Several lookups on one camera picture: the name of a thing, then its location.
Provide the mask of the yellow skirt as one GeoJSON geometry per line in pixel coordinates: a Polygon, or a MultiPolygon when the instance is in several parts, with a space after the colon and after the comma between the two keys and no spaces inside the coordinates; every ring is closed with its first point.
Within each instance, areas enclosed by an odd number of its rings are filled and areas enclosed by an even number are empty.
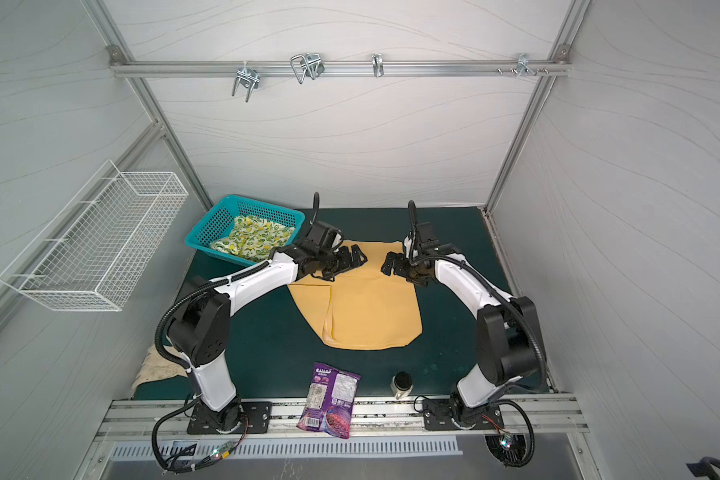
{"type": "Polygon", "coordinates": [[[400,242],[359,242],[368,261],[333,282],[305,277],[288,286],[300,313],[327,346],[344,350],[404,347],[423,331],[414,286],[381,272],[400,242]]]}

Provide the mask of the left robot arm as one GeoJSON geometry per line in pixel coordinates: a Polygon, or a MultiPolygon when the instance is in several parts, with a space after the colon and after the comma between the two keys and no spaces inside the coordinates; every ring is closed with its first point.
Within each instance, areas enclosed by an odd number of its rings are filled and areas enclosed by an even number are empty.
{"type": "Polygon", "coordinates": [[[192,385],[193,397],[182,407],[159,418],[150,443],[157,464],[165,473],[183,474],[219,463],[240,445],[229,441],[201,460],[183,466],[179,458],[195,451],[184,447],[163,455],[158,432],[167,421],[193,411],[207,417],[210,428],[230,433],[249,423],[237,388],[231,379],[225,353],[230,319],[243,307],[271,291],[312,276],[333,281],[340,274],[363,266],[368,258],[359,246],[346,246],[340,229],[317,219],[320,196],[313,195],[313,214],[306,233],[280,246],[261,262],[216,280],[194,284],[158,322],[154,344],[165,360],[180,366],[192,385]]]}

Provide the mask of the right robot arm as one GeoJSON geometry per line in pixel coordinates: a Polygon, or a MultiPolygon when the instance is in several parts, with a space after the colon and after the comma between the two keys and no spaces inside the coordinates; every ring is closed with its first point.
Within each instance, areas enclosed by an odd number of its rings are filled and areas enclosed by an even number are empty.
{"type": "Polygon", "coordinates": [[[418,220],[408,202],[410,230],[400,253],[389,253],[381,267],[414,285],[434,281],[449,289],[475,319],[476,364],[449,399],[455,425],[470,427],[478,416],[512,392],[548,390],[548,365],[535,304],[491,283],[454,245],[440,242],[429,222],[418,220]]]}

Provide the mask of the green floral skirt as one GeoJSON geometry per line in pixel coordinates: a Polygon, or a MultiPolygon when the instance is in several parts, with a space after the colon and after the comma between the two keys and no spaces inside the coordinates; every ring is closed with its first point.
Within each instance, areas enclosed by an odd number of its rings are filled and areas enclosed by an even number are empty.
{"type": "Polygon", "coordinates": [[[236,216],[230,233],[210,243],[209,248],[245,260],[258,262],[269,257],[272,250],[284,246],[295,228],[257,217],[236,216]]]}

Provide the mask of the teal plastic basket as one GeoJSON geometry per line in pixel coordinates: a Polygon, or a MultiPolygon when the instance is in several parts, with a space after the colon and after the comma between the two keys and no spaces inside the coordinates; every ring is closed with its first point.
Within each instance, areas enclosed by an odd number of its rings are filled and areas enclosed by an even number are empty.
{"type": "Polygon", "coordinates": [[[250,266],[257,262],[245,260],[232,255],[220,253],[209,248],[212,241],[226,237],[233,228],[236,216],[254,215],[285,226],[294,227],[295,231],[287,244],[298,235],[305,221],[305,215],[297,210],[269,204],[266,202],[230,195],[219,201],[192,228],[185,238],[185,245],[203,252],[218,260],[242,266],[250,266]]]}

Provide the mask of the green table mat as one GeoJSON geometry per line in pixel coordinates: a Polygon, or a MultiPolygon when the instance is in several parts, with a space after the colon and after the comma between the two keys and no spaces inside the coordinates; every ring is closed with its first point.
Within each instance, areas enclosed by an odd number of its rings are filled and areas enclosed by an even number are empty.
{"type": "MultiPolygon", "coordinates": [[[[343,231],[348,240],[401,241],[409,232],[403,208],[323,209],[319,220],[343,231]]],[[[442,243],[452,243],[473,267],[505,291],[508,282],[477,207],[417,207],[419,221],[430,222],[442,243]]],[[[242,267],[197,253],[185,280],[211,279],[242,267]]],[[[358,396],[390,396],[391,379],[401,371],[413,378],[414,395],[447,395],[476,363],[475,320],[446,287],[430,281],[416,286],[423,332],[403,348],[379,351],[334,349],[322,343],[295,305],[287,287],[252,302],[230,320],[226,361],[243,398],[305,397],[316,362],[361,375],[358,396]]],[[[184,400],[189,381],[170,373],[144,382],[134,400],[184,400]]]]}

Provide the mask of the small black-lidded jar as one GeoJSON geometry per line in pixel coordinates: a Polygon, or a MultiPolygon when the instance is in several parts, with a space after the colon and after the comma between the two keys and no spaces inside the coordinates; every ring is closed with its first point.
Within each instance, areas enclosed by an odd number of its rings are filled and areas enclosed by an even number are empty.
{"type": "Polygon", "coordinates": [[[391,390],[396,400],[409,397],[413,390],[413,378],[407,371],[396,373],[391,379],[391,390]]]}

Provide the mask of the purple snack bag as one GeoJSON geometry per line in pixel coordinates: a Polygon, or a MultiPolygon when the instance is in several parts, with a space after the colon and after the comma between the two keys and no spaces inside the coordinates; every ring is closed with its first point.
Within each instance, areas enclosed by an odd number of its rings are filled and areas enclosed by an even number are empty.
{"type": "Polygon", "coordinates": [[[315,363],[297,427],[306,432],[324,432],[349,439],[360,380],[358,374],[315,363]]]}

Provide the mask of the metal u-bolt clamp middle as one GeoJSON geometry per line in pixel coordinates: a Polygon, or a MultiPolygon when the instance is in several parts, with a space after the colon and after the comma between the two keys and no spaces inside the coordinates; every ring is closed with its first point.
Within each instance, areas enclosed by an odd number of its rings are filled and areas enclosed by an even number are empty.
{"type": "Polygon", "coordinates": [[[303,84],[306,79],[316,80],[325,71],[322,57],[318,53],[294,55],[289,64],[299,84],[303,84]]]}

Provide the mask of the metal u-bolt clamp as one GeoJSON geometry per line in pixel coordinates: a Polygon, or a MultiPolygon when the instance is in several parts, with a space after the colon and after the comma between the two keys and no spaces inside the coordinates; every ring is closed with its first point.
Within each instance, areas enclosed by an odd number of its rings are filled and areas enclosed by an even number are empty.
{"type": "Polygon", "coordinates": [[[325,71],[322,57],[318,53],[294,55],[289,64],[299,84],[303,84],[306,79],[316,80],[325,71]]]}
{"type": "Polygon", "coordinates": [[[235,96],[238,92],[245,92],[245,102],[248,103],[255,90],[259,88],[260,75],[246,63],[236,71],[231,95],[235,96]]]}

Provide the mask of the metal clamp right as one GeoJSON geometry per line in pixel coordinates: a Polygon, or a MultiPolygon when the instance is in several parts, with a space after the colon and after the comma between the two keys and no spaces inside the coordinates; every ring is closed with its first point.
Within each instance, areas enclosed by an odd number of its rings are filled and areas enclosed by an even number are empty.
{"type": "Polygon", "coordinates": [[[372,70],[375,78],[381,78],[384,76],[384,64],[383,58],[379,53],[374,53],[371,56],[372,70]]]}

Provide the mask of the beige work glove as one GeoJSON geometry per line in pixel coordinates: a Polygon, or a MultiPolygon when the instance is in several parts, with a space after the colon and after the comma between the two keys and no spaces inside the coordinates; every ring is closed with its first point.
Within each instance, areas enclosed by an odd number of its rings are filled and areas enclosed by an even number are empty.
{"type": "Polygon", "coordinates": [[[135,380],[131,384],[131,393],[134,393],[142,384],[166,380],[177,376],[186,378],[186,371],[181,366],[160,356],[156,347],[152,345],[147,349],[146,357],[141,364],[135,380]]]}

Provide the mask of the metal u-bolt clamp left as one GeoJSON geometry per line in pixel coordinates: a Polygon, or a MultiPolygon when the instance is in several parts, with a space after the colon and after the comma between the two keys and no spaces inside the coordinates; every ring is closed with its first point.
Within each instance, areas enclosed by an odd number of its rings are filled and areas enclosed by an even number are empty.
{"type": "Polygon", "coordinates": [[[231,95],[235,96],[238,92],[245,92],[245,102],[248,103],[255,90],[259,88],[260,75],[246,63],[236,71],[231,95]]]}

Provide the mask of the aluminium cross bar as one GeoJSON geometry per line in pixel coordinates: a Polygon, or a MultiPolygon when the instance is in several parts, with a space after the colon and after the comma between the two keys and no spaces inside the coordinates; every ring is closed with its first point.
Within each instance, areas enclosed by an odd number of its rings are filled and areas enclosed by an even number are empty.
{"type": "MultiPolygon", "coordinates": [[[[500,76],[496,67],[513,64],[511,60],[389,60],[383,58],[384,76],[400,78],[417,77],[492,77],[500,76]]],[[[565,76],[572,70],[569,62],[544,61],[549,69],[545,76],[565,76]]],[[[166,61],[166,62],[131,62],[112,65],[110,70],[119,78],[233,78],[236,71],[243,66],[243,61],[166,61]]],[[[371,59],[357,61],[323,60],[324,78],[375,78],[371,59]]],[[[294,78],[295,75],[289,61],[257,61],[247,62],[249,68],[258,72],[261,78],[294,78]]]]}

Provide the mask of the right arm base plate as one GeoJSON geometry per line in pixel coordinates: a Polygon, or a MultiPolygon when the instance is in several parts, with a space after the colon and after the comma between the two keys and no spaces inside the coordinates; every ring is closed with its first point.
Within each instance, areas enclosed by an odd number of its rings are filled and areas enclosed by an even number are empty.
{"type": "Polygon", "coordinates": [[[502,431],[504,422],[497,406],[465,406],[455,396],[430,398],[419,395],[413,403],[414,411],[423,418],[427,431],[502,431]]]}

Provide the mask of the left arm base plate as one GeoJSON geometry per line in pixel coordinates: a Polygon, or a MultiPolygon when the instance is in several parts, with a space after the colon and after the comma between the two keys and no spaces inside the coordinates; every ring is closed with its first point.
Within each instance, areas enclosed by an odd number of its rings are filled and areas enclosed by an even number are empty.
{"type": "Polygon", "coordinates": [[[263,434],[268,431],[271,402],[232,400],[221,411],[200,402],[193,407],[186,432],[189,435],[263,434]]]}

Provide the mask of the metal corner bracket bolts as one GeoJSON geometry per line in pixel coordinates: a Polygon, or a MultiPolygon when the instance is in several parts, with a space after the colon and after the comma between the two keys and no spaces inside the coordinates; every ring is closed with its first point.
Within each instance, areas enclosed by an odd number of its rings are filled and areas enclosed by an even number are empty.
{"type": "Polygon", "coordinates": [[[538,77],[545,76],[549,69],[544,62],[530,59],[526,54],[521,54],[513,64],[504,67],[496,67],[495,71],[500,76],[538,77]]]}

